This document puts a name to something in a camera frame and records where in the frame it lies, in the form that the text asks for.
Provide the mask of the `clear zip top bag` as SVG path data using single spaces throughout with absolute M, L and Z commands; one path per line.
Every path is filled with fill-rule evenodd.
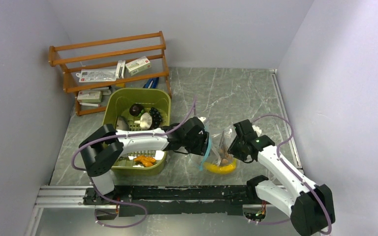
M 218 129 L 216 127 L 212 127 L 210 125 L 206 125 L 206 130 L 209 132 L 209 144 L 207 146 L 206 154 L 204 156 L 190 154 L 191 161 L 199 168 L 200 171 L 207 171 L 203 164 L 205 162 L 212 163 L 215 165 L 219 165 L 220 156 L 218 153 L 218 146 L 221 137 L 221 133 L 225 132 L 226 135 L 226 143 L 229 146 L 231 145 L 232 141 L 236 137 L 235 130 L 233 126 L 228 126 L 224 129 Z

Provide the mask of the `yellow fake banana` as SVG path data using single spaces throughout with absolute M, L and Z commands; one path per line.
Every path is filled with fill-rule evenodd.
M 205 162 L 203 164 L 203 167 L 211 173 L 219 174 L 219 175 L 226 175 L 226 174 L 229 174 L 229 173 L 235 171 L 235 169 L 237 167 L 237 162 L 234 160 L 232 163 L 230 163 L 226 166 L 218 166 L 218 165 L 215 165 L 215 164 L 212 164 L 212 163 Z

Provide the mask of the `dark fake grape bunch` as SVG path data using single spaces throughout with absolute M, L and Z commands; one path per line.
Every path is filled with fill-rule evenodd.
M 159 111 L 157 108 L 152 107 L 152 108 L 149 110 L 149 115 L 150 115 L 151 118 L 152 118 L 152 124 L 151 124 L 150 129 L 156 129 L 156 128 L 159 128 L 160 125 L 161 125 L 162 122 L 163 122 L 162 115 L 161 115 L 160 111 Z

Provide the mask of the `white fake mushroom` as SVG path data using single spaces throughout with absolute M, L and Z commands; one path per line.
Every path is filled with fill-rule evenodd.
M 149 130 L 153 124 L 153 118 L 149 113 L 144 113 L 140 120 L 136 120 L 134 123 L 138 124 L 141 130 Z

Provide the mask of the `orange fake fried food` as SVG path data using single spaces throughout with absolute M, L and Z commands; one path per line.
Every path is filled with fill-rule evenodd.
M 136 163 L 142 164 L 144 167 L 152 167 L 156 164 L 156 159 L 154 157 L 140 155 L 133 160 Z

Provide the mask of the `dark fake mangosteen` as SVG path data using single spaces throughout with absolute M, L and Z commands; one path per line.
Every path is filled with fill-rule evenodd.
M 129 109 L 129 114 L 133 117 L 141 117 L 145 113 L 145 108 L 139 103 L 134 103 Z

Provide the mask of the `olive green plastic bin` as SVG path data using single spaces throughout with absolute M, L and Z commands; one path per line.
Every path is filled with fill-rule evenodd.
M 160 126 L 170 124 L 171 98 L 168 93 L 153 88 L 121 88 L 111 94 L 109 97 L 103 124 L 112 124 L 117 126 L 119 118 L 128 124 L 130 131 L 140 131 L 140 127 L 135 121 L 139 117 L 134 117 L 129 113 L 129 109 L 134 104 L 142 105 L 145 112 L 151 108 L 156 108 L 162 118 Z M 138 156 L 153 157 L 156 162 L 153 166 L 145 167 L 134 158 Z M 124 176 L 154 176 L 159 174 L 165 165 L 167 153 L 160 150 L 144 150 L 122 154 L 111 170 Z

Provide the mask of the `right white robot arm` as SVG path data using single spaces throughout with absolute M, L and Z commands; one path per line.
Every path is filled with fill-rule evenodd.
M 301 173 L 280 153 L 280 146 L 271 138 L 257 134 L 250 120 L 235 123 L 233 127 L 236 136 L 228 153 L 244 163 L 248 157 L 257 161 L 281 184 L 277 186 L 263 175 L 254 177 L 247 182 L 247 200 L 253 204 L 261 200 L 272 204 L 289 217 L 302 236 L 317 232 L 330 234 L 336 220 L 331 189 Z

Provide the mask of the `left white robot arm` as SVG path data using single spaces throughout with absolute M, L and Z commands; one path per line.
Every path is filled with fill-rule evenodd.
M 97 198 L 108 205 L 117 196 L 110 169 L 121 155 L 180 148 L 193 155 L 209 155 L 210 135 L 200 118 L 191 117 L 181 123 L 145 131 L 116 130 L 112 124 L 106 124 L 84 140 L 76 153 L 81 155 L 85 171 L 98 190 Z

